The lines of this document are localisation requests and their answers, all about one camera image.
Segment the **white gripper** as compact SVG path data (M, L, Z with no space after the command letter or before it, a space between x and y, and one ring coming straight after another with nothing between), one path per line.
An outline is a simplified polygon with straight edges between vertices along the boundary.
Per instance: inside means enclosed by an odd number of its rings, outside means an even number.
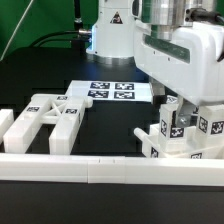
M149 82L153 105L166 102L165 86L180 95L175 119L179 128L196 124L197 106L224 103L224 26L195 22L175 29L166 41L137 21L134 59L155 79Z

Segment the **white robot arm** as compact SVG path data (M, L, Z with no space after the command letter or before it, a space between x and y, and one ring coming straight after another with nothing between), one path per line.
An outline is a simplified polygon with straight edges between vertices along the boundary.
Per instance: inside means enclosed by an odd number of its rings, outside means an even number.
M195 106L224 103L224 16L216 0L99 0L87 55L105 64L133 61L179 95L176 122Z

